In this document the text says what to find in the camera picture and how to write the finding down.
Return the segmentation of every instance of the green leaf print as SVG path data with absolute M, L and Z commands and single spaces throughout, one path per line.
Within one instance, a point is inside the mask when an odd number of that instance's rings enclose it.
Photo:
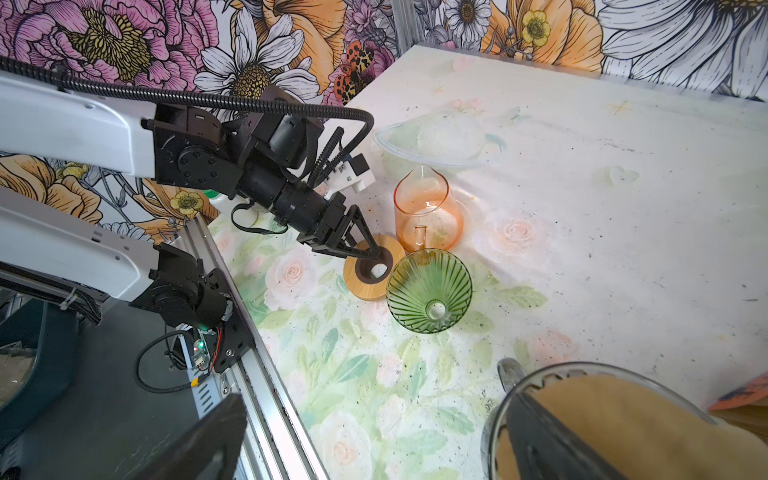
M 547 297 L 532 286 L 514 286 L 499 293 L 509 303 L 517 303 L 522 308 L 534 308 L 547 303 Z
M 272 255 L 275 252 L 277 252 L 277 248 L 275 248 L 272 245 L 269 245 L 268 243 L 261 245 L 260 247 L 256 248 L 253 251 L 253 253 L 255 253 L 256 255 L 263 255 L 265 257 L 267 255 Z
M 456 407 L 437 407 L 435 408 L 437 422 L 461 435 L 467 435 L 475 431 L 475 426 L 469 420 L 469 417 Z
M 386 464 L 384 462 L 376 462 L 376 467 L 373 469 L 373 477 L 371 480 L 389 480 L 389 475 L 386 474 Z
M 336 278 L 336 271 L 331 269 L 328 270 L 317 280 L 318 285 L 325 285 L 328 282 L 332 282 Z
M 475 292 L 484 292 L 499 284 L 498 279 L 483 263 L 472 262 L 468 264 L 468 268 L 472 275 L 472 287 Z
M 419 390 L 422 389 L 424 384 L 427 382 L 427 364 L 424 360 L 419 360 L 415 367 L 409 370 L 411 372 L 409 390 L 411 393 L 411 398 L 414 399 L 419 394 Z
M 344 277 L 341 276 L 341 275 L 339 275 L 336 278 L 336 288 L 341 293 L 348 293 L 349 292 L 349 289 L 346 287 L 346 283 L 344 283 Z
M 330 297 L 326 301 L 326 305 L 323 307 L 323 313 L 325 313 L 326 320 L 332 319 L 333 314 L 336 313 L 336 299 Z
M 248 310 L 248 314 L 253 320 L 253 323 L 256 324 L 256 326 L 259 326 L 264 317 L 267 316 L 272 310 L 270 310 L 268 306 L 264 305 L 264 301 L 258 305 L 255 305 L 255 303 L 255 301 L 246 303 L 246 309 Z
M 256 322 L 256 326 L 265 330 L 279 329 L 288 322 L 291 313 L 291 310 L 277 310 L 265 316 L 261 322 Z
M 325 392 L 316 397 L 304 409 L 301 419 L 306 428 L 322 422 L 344 400 L 344 395 Z
M 401 437 L 397 441 L 398 447 L 408 453 L 422 453 L 429 455 L 442 449 L 448 439 L 437 430 L 422 430 L 421 432 Z
M 523 367 L 526 373 L 533 372 L 533 363 L 531 362 L 531 354 L 528 353 L 528 342 L 524 338 L 516 337 L 512 342 L 512 351 L 515 352 L 515 358 Z
M 368 368 L 370 358 L 370 355 L 358 355 L 348 359 L 339 367 L 335 380 L 341 383 L 361 376 Z
M 496 327 L 493 320 L 477 311 L 467 312 L 456 326 L 469 333 L 486 333 Z
M 306 360 L 306 347 L 304 345 L 300 346 L 296 352 L 296 364 L 304 371 L 304 373 L 309 372 L 310 365 Z
M 440 349 L 435 361 L 437 381 L 440 386 L 446 386 L 451 381 L 453 366 L 456 364 L 456 351 L 450 343 Z
M 397 354 L 400 355 L 400 359 L 402 359 L 402 364 L 404 367 L 408 368 L 408 365 L 412 365 L 416 360 L 419 359 L 420 343 L 421 342 L 419 338 L 414 335 L 400 344 L 400 347 L 397 349 Z
M 328 363 L 328 359 L 333 353 L 333 349 L 336 347 L 336 341 L 339 339 L 339 330 L 332 328 L 323 339 L 323 361 Z
M 458 480 L 458 472 L 453 468 L 440 467 L 432 472 L 426 472 L 424 480 Z
M 493 348 L 488 339 L 482 339 L 477 342 L 469 352 L 469 358 L 477 365 L 480 370 L 485 370 L 491 365 L 493 357 Z
M 312 309 L 309 305 L 302 305 L 298 310 L 293 311 L 293 318 L 299 320 L 309 319 L 310 315 L 312 315 Z
M 339 322 L 339 328 L 341 329 L 341 333 L 343 333 L 344 336 L 357 337 L 355 327 L 352 326 L 352 322 L 350 322 L 349 319 L 344 319 Z

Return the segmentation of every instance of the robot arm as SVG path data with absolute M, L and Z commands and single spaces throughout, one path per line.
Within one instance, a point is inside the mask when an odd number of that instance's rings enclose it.
M 0 70 L 54 82 L 51 71 L 9 58 L 0 58 Z M 154 177 L 160 184 L 207 188 L 230 198 L 240 194 L 251 205 L 269 209 L 277 223 L 293 227 L 298 241 L 319 253 L 379 255 L 357 206 L 346 211 L 341 193 L 326 199 L 313 189 L 338 167 L 344 167 L 347 184 L 362 189 L 372 182 L 365 159 L 346 153 L 354 145 L 339 145 L 334 161 L 328 158 L 331 149 L 316 159 L 322 122 L 300 114 L 314 111 L 309 107 L 290 107 L 297 102 L 279 88 L 267 88 L 244 118 L 222 124 L 208 111 L 191 106 L 183 94 L 96 82 L 86 87 L 104 95 L 69 93 L 62 86 L 84 87 L 79 80 L 66 83 L 67 78 L 59 75 L 57 88 L 0 71 L 0 110 L 13 112 L 0 116 L 0 150 L 89 163 Z M 187 104 L 137 101 L 166 96 Z M 200 104 L 222 101 L 229 100 L 209 96 Z M 359 140 L 367 131 L 361 131 Z M 303 164 L 300 176 L 291 172 Z M 307 175 L 310 185 L 303 181 Z M 231 309 L 218 290 L 220 273 L 203 276 L 197 261 L 181 250 L 121 237 L 7 189 L 0 189 L 0 201 L 1 261 L 132 301 L 160 313 L 171 326 L 184 322 L 212 328 Z M 355 248 L 354 226 L 372 248 Z

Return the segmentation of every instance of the green glass bowl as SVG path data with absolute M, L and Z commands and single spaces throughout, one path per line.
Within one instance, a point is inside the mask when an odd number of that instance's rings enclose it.
M 472 278 L 455 255 L 427 248 L 398 262 L 386 287 L 395 320 L 416 333 L 437 333 L 462 319 L 472 301 Z

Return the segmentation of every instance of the glass pitcher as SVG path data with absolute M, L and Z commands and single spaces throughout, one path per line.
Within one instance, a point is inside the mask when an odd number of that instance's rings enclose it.
M 456 245 L 464 217 L 445 177 L 422 165 L 400 180 L 395 189 L 395 230 L 409 252 Z

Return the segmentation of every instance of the black wire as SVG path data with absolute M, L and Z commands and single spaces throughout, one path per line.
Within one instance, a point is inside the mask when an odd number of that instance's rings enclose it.
M 344 129 L 341 127 L 336 127 L 336 129 L 333 131 L 333 134 L 331 135 L 331 138 L 328 140 L 328 143 L 326 143 L 325 148 L 323 148 L 323 152 L 320 154 L 319 158 L 317 159 L 317 162 L 315 163 L 315 167 L 312 170 L 312 173 L 310 174 L 309 180 L 307 180 L 306 184 L 310 186 L 310 188 L 316 188 L 318 185 L 320 185 L 323 180 L 325 180 L 330 172 L 336 168 L 336 165 L 334 164 L 332 167 L 330 167 L 330 164 L 328 164 L 328 158 L 331 156 L 331 153 L 333 152 L 333 149 L 336 148 L 336 145 L 341 145 L 341 137 L 344 135 Z M 334 162 L 338 159 L 338 155 L 336 155 L 336 158 L 333 159 Z
M 59 290 L 67 291 L 67 290 L 71 290 L 72 288 L 66 283 L 57 282 L 56 280 L 49 279 L 46 276 L 40 276 L 36 273 L 23 270 L 21 268 L 18 268 L 16 265 L 11 265 L 10 263 L 0 262 L 0 270 L 5 270 L 6 272 L 13 273 L 14 275 L 23 276 L 24 278 L 34 280 L 35 282 L 44 283 L 45 285 L 53 286 L 55 288 L 58 288 Z M 20 283 L 11 282 L 11 284 L 14 287 L 10 288 L 10 290 L 14 290 L 19 293 L 24 293 L 26 295 L 39 298 L 40 300 L 44 300 L 46 302 L 61 303 L 67 298 L 66 296 L 56 296 L 54 294 L 38 293 L 38 291 L 35 290 L 33 287 L 24 287 Z M 98 325 L 101 322 L 101 311 L 98 309 L 98 306 L 96 305 L 96 302 L 94 301 L 93 297 L 88 295 L 86 292 L 80 290 L 79 288 L 76 288 L 74 290 L 74 293 L 75 295 L 80 297 L 83 300 L 83 302 L 85 302 L 85 305 L 80 305 L 79 303 L 72 303 L 70 304 L 69 308 L 82 313 L 83 316 L 85 316 L 87 319 L 92 321 L 94 325 Z
M 66 298 L 63 296 L 57 296 L 52 293 L 43 293 L 40 290 L 35 290 L 30 286 L 22 285 L 20 283 L 12 282 L 5 279 L 0 279 L 0 286 L 8 290 L 13 290 L 16 293 L 32 296 L 44 302 L 54 303 L 56 306 L 60 305 L 62 302 L 66 300 Z M 83 317 L 91 321 L 95 326 L 98 325 L 101 321 L 101 316 L 94 317 L 94 314 L 91 311 L 91 309 L 87 308 L 85 305 L 81 305 L 78 302 L 71 303 L 68 307 L 68 310 L 74 310 L 75 312 L 80 313 Z
M 165 325 L 165 333 L 168 333 L 168 325 Z M 165 356 L 170 360 L 170 366 L 177 370 L 186 370 L 187 363 L 183 358 L 180 358 L 175 351 L 170 348 L 168 344 L 168 338 L 165 339 Z
M 55 85 L 60 89 L 80 91 L 102 97 L 124 98 L 126 100 L 149 101 L 155 104 L 182 104 L 206 108 L 223 108 L 234 111 L 250 111 L 266 114 L 296 115 L 300 117 L 340 118 L 364 123 L 357 135 L 343 147 L 331 164 L 338 164 L 366 137 L 373 128 L 373 116 L 357 108 L 334 107 L 332 105 L 294 104 L 286 101 L 266 101 L 259 98 L 232 97 L 197 91 L 161 90 L 130 85 L 108 84 L 77 78 L 60 71 L 37 67 L 0 56 L 0 70 L 21 75 L 33 80 Z
M 162 342 L 167 338 L 170 338 L 176 335 L 185 335 L 185 336 L 189 335 L 190 337 L 192 337 L 192 333 L 189 330 L 174 330 L 173 332 L 165 333 L 164 335 L 159 336 L 156 339 L 152 340 L 151 342 L 149 342 L 149 345 L 141 349 L 139 354 L 136 355 L 136 360 L 134 361 L 134 380 L 142 390 L 146 390 L 150 393 L 173 393 L 173 392 L 180 392 L 181 390 L 186 390 L 192 387 L 192 384 L 187 382 L 182 385 L 170 387 L 168 389 L 156 389 L 153 386 L 149 386 L 146 383 L 144 383 L 144 381 L 141 379 L 141 376 L 139 375 L 139 364 L 141 363 L 141 357 L 143 357 L 144 354 L 153 346 L 157 345 L 158 343 Z M 208 374 L 197 377 L 198 383 L 202 382 L 207 377 L 208 377 Z

